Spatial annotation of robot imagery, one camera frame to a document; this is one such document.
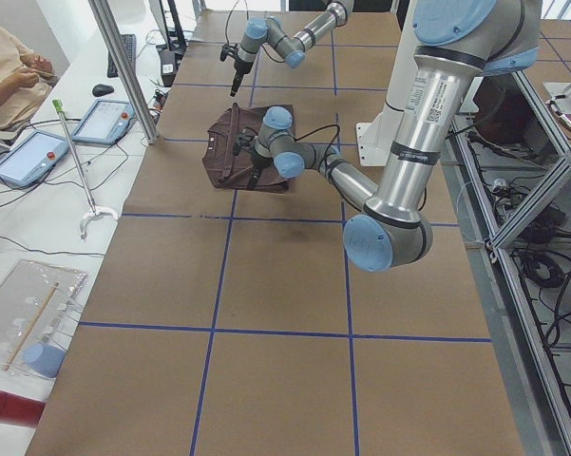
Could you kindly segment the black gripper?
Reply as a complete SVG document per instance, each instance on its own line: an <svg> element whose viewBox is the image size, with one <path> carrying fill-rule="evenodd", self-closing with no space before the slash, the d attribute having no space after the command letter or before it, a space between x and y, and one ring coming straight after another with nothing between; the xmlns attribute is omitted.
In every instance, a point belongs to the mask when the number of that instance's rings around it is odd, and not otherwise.
<svg viewBox="0 0 571 456"><path fill-rule="evenodd" d="M257 187L257 182L259 180L259 175L262 174L263 170L270 167L270 159L261 156L255 151L250 153L251 164L253 166L252 175L248 181L247 189L255 190Z"/></svg>
<svg viewBox="0 0 571 456"><path fill-rule="evenodd" d="M235 76L233 78L232 86L230 89L230 96L235 97L238 94L238 90L241 86L243 81L243 76L249 74L253 68L252 62L247 62L238 57L235 59L234 69L235 69Z"/></svg>

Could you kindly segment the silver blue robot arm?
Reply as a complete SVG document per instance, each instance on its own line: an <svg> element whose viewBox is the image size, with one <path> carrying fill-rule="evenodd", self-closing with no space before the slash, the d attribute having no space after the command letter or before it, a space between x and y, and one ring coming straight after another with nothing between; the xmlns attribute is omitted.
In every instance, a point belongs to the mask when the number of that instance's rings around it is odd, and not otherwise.
<svg viewBox="0 0 571 456"><path fill-rule="evenodd" d="M268 109L246 145L255 169L272 166L285 179L307 169L323 175L357 211L343 242L358 268L382 272L419 260L432 231L418 205L452 119L476 77L535 62L541 12L538 1L420 1L410 10L417 70L379 182L333 146L297 140L292 116L280 106Z"/></svg>
<svg viewBox="0 0 571 456"><path fill-rule="evenodd" d="M272 48L289 68L297 68L317 41L348 23L353 6L353 1L328 1L325 10L293 37L287 35L275 16L249 18L241 41L237 44L226 41L219 56L222 62L227 57L234 59L235 76L230 96L237 95L244 76L251 72L263 45Z"/></svg>

